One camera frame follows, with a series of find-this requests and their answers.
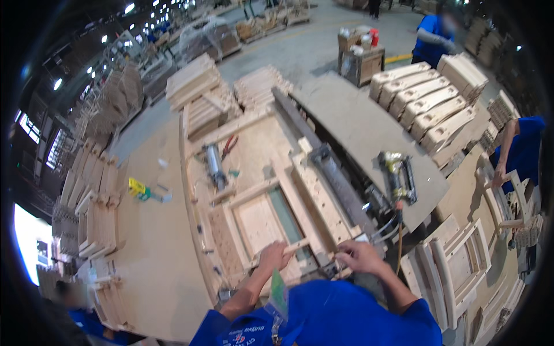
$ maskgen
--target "yellow label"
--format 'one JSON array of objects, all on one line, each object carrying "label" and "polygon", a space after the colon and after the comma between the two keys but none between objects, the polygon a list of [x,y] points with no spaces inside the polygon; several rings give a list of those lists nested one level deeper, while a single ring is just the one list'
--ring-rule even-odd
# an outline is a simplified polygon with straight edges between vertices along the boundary
[{"label": "yellow label", "polygon": [[129,194],[136,195],[137,193],[145,193],[146,185],[139,182],[135,178],[129,177]]}]

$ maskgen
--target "nail gun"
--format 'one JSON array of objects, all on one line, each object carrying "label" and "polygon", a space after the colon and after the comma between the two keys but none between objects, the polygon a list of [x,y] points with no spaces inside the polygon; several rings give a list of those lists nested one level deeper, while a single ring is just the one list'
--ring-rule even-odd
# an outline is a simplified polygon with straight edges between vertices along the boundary
[{"label": "nail gun", "polygon": [[397,220],[402,223],[403,199],[414,204],[417,202],[416,186],[414,184],[411,156],[397,152],[382,151],[379,153],[379,162],[388,171],[389,182],[391,184],[392,195],[394,199]]}]

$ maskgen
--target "blue shirt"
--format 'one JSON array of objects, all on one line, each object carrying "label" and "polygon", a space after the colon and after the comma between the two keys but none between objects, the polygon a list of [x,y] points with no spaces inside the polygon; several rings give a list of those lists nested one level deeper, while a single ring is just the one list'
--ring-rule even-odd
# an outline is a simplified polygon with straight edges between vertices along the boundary
[{"label": "blue shirt", "polygon": [[[435,35],[442,36],[450,41],[454,41],[452,33],[443,32],[443,21],[441,16],[425,16],[417,27],[417,30],[423,28],[425,31]],[[448,51],[441,44],[431,44],[417,39],[413,54],[428,62],[433,69],[437,68],[440,57],[448,54]]]},{"label": "blue shirt", "polygon": [[100,323],[100,319],[95,311],[87,312],[84,309],[70,310],[69,316],[75,321],[75,324],[79,326],[85,334],[94,335],[97,338],[106,340],[112,344],[126,345],[127,333],[114,331],[114,339],[107,339],[104,337],[104,326]]},{"label": "blue shirt", "polygon": [[[506,162],[506,173],[517,170],[520,180],[527,178],[538,186],[538,152],[541,147],[541,131],[545,128],[544,120],[539,117],[519,118],[520,134],[514,136],[508,160]],[[500,146],[494,150],[494,166],[500,158]],[[514,191],[511,182],[502,185],[504,193]]]},{"label": "blue shirt", "polygon": [[[273,318],[263,308],[230,322],[210,310],[190,345],[271,346]],[[380,306],[362,287],[346,281],[314,280],[289,294],[289,320],[279,328],[282,346],[441,346],[440,328],[425,300],[402,315]]]}]

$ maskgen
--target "worker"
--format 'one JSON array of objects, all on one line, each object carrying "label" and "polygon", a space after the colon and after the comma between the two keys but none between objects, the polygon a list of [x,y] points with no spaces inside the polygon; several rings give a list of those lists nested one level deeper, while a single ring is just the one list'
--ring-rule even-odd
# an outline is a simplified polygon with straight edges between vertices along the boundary
[{"label": "worker", "polygon": [[284,255],[285,247],[284,242],[274,242],[262,250],[259,266],[246,284],[219,312],[208,311],[191,346],[442,345],[427,302],[410,292],[372,245],[353,240],[339,244],[336,259],[354,272],[376,276],[389,311],[360,286],[313,280],[289,291],[288,320],[273,340],[274,317],[264,308],[254,310],[254,305],[273,270],[282,270],[293,256]]},{"label": "worker", "polygon": [[437,15],[423,17],[417,27],[417,41],[412,50],[412,64],[426,61],[436,69],[443,54],[456,49],[454,33],[459,28],[452,9],[442,4],[437,6]]},{"label": "worker", "polygon": [[545,122],[540,116],[512,119],[504,127],[502,144],[490,156],[495,167],[493,187],[502,186],[504,193],[514,191],[506,173],[517,171],[520,180],[529,178],[530,190],[538,186],[538,158],[541,147],[541,132]]},{"label": "worker", "polygon": [[367,5],[371,18],[379,20],[379,7],[381,6],[381,0],[369,0]]},{"label": "worker", "polygon": [[116,345],[131,345],[146,339],[146,337],[142,335],[124,332],[122,330],[115,331],[104,327],[100,323],[96,311],[88,311],[86,307],[83,307],[80,303],[83,299],[80,299],[79,294],[75,292],[70,283],[63,281],[56,282],[55,292],[68,310],[69,316],[85,334],[93,335]]}]

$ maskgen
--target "pliers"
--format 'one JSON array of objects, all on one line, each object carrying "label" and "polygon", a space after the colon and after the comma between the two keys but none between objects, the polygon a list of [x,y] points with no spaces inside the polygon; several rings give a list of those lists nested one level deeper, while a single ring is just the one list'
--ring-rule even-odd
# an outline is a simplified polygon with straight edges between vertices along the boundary
[{"label": "pliers", "polygon": [[231,137],[229,137],[229,139],[227,140],[227,144],[225,144],[225,147],[223,148],[223,153],[221,155],[221,161],[223,161],[223,159],[225,159],[225,157],[231,152],[231,149],[233,149],[235,147],[235,145],[237,145],[237,141],[239,140],[239,136],[236,136],[235,135],[231,135]]}]

